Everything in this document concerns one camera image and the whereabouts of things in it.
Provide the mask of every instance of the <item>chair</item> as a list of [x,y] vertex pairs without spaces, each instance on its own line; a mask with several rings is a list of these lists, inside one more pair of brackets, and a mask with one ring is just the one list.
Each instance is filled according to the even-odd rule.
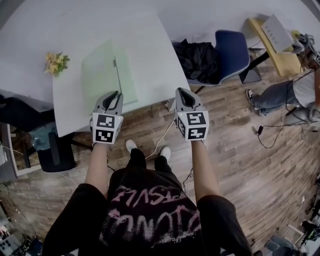
[[190,85],[201,86],[195,93],[204,87],[214,87],[242,71],[250,64],[250,55],[244,34],[241,32],[218,30],[215,32],[215,49],[219,53],[220,79],[217,84],[201,83],[198,80],[187,79]]
[[[4,99],[0,95],[0,122],[12,125],[24,132],[31,132],[54,121],[53,110],[38,112],[17,98]],[[48,133],[50,148],[37,152],[44,172],[63,172],[76,166],[71,144],[91,149],[89,146],[74,141],[73,136],[73,133],[64,137],[58,137],[55,132]],[[36,152],[36,149],[34,147],[26,148],[24,145],[22,150],[25,165],[30,168],[29,156]]]

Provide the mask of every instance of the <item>yellow flower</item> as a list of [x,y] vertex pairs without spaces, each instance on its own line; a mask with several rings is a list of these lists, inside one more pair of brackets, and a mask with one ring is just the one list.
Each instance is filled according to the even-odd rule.
[[53,74],[53,73],[55,72],[56,68],[55,68],[55,65],[50,65],[50,66],[49,66],[49,72],[50,72],[51,74]]
[[53,56],[53,54],[52,53],[47,53],[46,55],[45,55],[45,60],[46,61],[48,61],[48,60],[50,60],[51,58],[52,58],[52,56]]
[[56,62],[57,62],[58,64],[61,64],[61,63],[64,62],[64,58],[65,58],[65,57],[63,57],[62,55],[60,55],[59,58],[56,60]]

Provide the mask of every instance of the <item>shoe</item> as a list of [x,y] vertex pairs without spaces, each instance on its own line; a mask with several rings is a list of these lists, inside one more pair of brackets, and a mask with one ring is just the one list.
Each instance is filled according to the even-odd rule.
[[167,161],[169,161],[171,157],[171,149],[168,146],[164,146],[160,151],[160,156],[163,156],[166,158]]
[[256,106],[253,104],[253,102],[252,102],[252,98],[253,98],[253,96],[255,95],[255,94],[252,92],[252,90],[246,89],[246,90],[245,90],[245,95],[246,95],[246,98],[248,99],[248,101],[250,102],[250,104],[252,105],[253,110],[258,110],[259,108],[256,107]]
[[129,153],[131,153],[131,150],[137,149],[137,145],[132,139],[128,139],[125,142],[125,146],[126,146],[126,149],[129,151]]
[[259,117],[264,118],[264,117],[266,117],[266,116],[267,116],[267,114],[260,108],[260,109],[259,109]]

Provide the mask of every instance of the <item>forearm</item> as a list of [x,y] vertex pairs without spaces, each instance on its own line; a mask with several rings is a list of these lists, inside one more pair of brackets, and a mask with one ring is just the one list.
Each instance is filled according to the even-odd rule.
[[90,164],[84,183],[96,187],[105,198],[108,192],[108,146],[96,143],[91,153]]
[[221,195],[219,183],[212,168],[205,144],[192,141],[192,165],[195,200],[208,195]]
[[320,68],[314,74],[315,105],[320,108]]

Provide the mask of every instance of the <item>black chair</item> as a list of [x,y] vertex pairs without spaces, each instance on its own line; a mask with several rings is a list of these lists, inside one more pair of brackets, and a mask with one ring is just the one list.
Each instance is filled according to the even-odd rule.
[[[24,132],[31,132],[55,121],[54,110],[38,112],[28,104],[14,97],[0,96],[0,122],[16,127]],[[92,149],[73,140],[74,134],[58,137],[54,132],[48,134],[50,148],[39,150],[38,158],[44,172],[63,172],[76,167],[71,144]],[[23,148],[24,161],[30,168],[29,156],[36,152],[34,147]]]

